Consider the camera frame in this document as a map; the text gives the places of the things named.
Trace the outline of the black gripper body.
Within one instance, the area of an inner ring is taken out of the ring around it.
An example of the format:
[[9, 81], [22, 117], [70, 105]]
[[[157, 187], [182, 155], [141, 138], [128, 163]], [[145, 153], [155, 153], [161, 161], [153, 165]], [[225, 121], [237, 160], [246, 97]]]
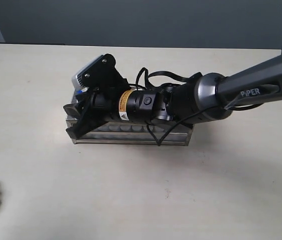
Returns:
[[108, 122], [158, 125], [171, 121], [166, 96], [158, 90], [88, 88], [88, 94], [91, 105], [111, 107]]

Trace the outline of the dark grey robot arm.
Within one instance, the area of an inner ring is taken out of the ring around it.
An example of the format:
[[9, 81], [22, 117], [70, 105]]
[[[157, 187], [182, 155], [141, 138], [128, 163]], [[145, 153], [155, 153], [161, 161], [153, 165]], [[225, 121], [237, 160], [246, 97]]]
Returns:
[[168, 135], [179, 127], [223, 120], [234, 111], [282, 101], [281, 54], [231, 76], [197, 72], [183, 77], [170, 71], [140, 69], [129, 83], [116, 69], [116, 60], [104, 54], [72, 79], [75, 102], [64, 105], [76, 122], [67, 128], [73, 140], [109, 123], [160, 127]]

